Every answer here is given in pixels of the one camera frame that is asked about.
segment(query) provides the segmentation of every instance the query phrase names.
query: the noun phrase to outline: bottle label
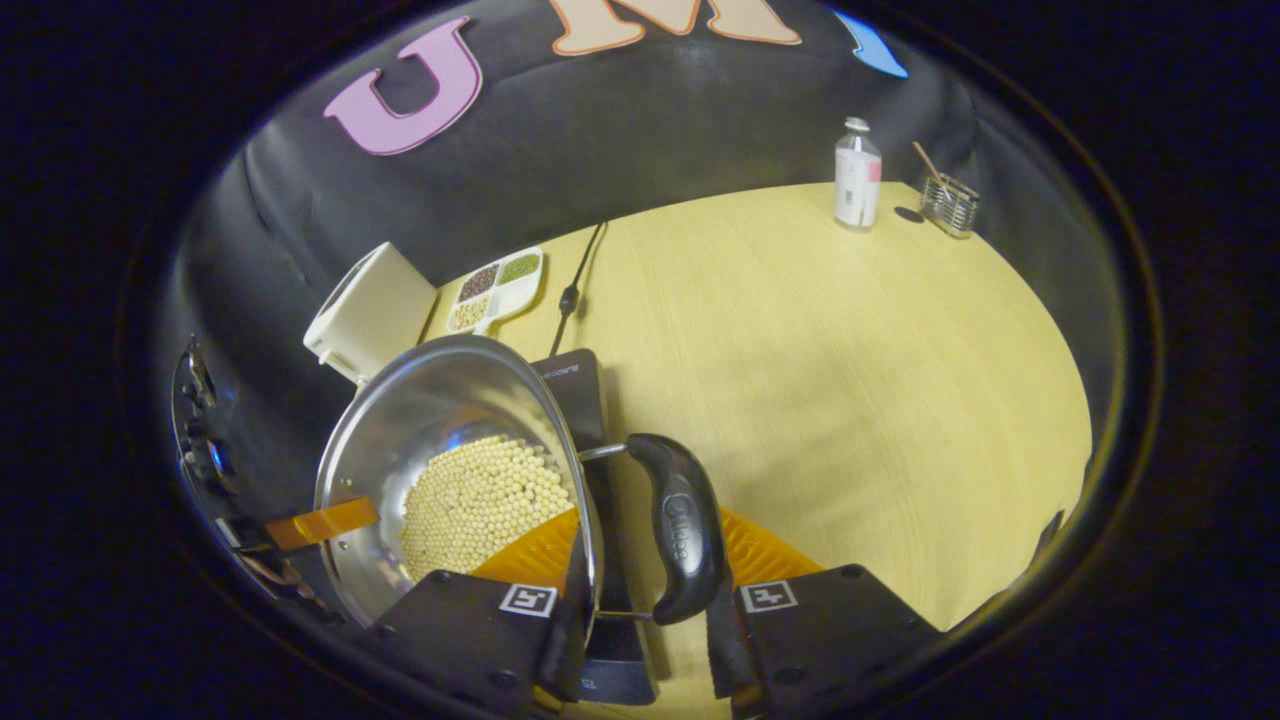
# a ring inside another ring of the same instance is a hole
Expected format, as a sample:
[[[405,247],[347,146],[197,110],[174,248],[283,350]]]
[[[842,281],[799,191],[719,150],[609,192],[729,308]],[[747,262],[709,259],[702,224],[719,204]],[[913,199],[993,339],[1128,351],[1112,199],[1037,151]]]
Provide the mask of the bottle label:
[[[869,228],[879,202],[881,159],[852,149],[836,150],[836,218]]]

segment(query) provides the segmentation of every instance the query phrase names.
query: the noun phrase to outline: metal utensil holder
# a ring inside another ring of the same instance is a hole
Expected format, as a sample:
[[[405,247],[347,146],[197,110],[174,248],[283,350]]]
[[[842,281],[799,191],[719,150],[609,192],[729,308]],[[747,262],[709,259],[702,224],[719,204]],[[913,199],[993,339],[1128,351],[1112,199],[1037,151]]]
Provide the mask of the metal utensil holder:
[[[963,182],[942,174],[942,183],[933,177],[924,179],[920,214],[933,220],[951,237],[969,237],[982,206],[982,196]]]

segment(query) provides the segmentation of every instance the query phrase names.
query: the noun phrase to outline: stainless steel pot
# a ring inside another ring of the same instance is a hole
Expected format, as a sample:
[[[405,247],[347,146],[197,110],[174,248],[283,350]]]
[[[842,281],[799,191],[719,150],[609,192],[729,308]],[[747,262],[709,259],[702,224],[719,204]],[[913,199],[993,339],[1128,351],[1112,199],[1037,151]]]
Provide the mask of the stainless steel pot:
[[[579,507],[590,618],[605,569],[581,460],[623,451],[654,483],[654,536],[667,591],[653,620],[676,623],[710,602],[727,561],[716,496],[698,460],[675,441],[645,434],[579,455],[550,391],[520,355],[489,338],[451,336],[415,347],[378,373],[338,420],[320,461],[317,509],[365,496],[381,518],[321,546],[330,579],[361,625],[371,625],[413,587],[399,533],[404,497],[422,469],[435,455],[503,433],[545,447]],[[590,623],[586,630],[590,637]]]

